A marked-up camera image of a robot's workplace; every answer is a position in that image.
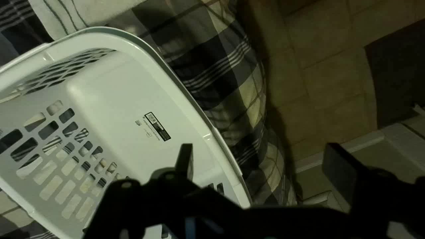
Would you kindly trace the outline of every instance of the black object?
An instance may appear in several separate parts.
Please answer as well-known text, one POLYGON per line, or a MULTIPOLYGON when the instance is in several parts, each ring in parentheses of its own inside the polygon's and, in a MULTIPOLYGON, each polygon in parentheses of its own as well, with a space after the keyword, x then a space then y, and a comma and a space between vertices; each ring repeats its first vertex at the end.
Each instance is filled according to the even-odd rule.
POLYGON ((320 207, 251 207, 241 210, 212 188, 187 180, 191 145, 183 145, 175 169, 158 170, 143 186, 112 182, 84 237, 142 238, 150 226, 164 225, 176 238, 386 238, 389 221, 402 222, 425 237, 425 180, 399 182, 383 170, 369 170, 342 148, 329 144, 322 170, 347 202, 349 215, 320 207))
POLYGON ((425 20, 387 35, 365 48, 373 76, 377 125, 383 128, 425 105, 425 20))

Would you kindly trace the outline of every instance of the sticker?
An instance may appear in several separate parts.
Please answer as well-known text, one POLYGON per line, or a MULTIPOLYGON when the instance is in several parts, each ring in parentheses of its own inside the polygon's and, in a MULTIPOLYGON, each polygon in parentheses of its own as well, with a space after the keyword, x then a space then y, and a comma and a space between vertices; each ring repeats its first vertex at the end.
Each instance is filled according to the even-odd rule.
POLYGON ((162 138, 162 141, 168 141, 171 140, 169 134, 164 128, 160 125, 158 119, 155 117, 154 113, 148 112, 144 115, 144 120, 151 125, 151 128, 158 133, 158 136, 162 138))

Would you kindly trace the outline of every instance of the floor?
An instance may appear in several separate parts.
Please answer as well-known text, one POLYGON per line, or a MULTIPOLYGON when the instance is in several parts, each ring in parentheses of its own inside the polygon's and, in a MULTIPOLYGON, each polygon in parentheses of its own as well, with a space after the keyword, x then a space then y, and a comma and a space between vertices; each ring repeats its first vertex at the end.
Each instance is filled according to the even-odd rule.
POLYGON ((278 2, 244 0, 240 12, 264 63, 268 119, 300 161, 377 128, 363 47, 423 19, 425 2, 317 0, 289 16, 278 2))

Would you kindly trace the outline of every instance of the plaid shirt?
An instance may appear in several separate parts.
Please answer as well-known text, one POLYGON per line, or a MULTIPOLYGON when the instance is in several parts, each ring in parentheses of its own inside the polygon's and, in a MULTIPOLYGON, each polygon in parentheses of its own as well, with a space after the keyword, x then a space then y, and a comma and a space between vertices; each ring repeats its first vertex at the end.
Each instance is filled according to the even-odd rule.
MULTIPOLYGON (((264 121, 261 65, 235 10, 235 0, 147 0, 107 26, 139 36, 163 57, 223 136, 253 203, 294 205, 282 149, 264 121)), ((55 16, 61 24, 71 19, 55 16)), ((0 65, 47 41, 27 0, 0 2, 0 65)))

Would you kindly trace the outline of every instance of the plastic laundry basket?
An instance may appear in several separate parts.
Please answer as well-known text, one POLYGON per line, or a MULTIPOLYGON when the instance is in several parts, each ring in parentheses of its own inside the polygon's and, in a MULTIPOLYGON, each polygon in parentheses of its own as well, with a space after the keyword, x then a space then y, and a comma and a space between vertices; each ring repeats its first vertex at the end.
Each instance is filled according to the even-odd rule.
POLYGON ((187 142, 193 182, 249 206, 216 129, 142 40, 91 28, 0 69, 0 188, 58 238, 83 235, 111 181, 147 182, 187 142))

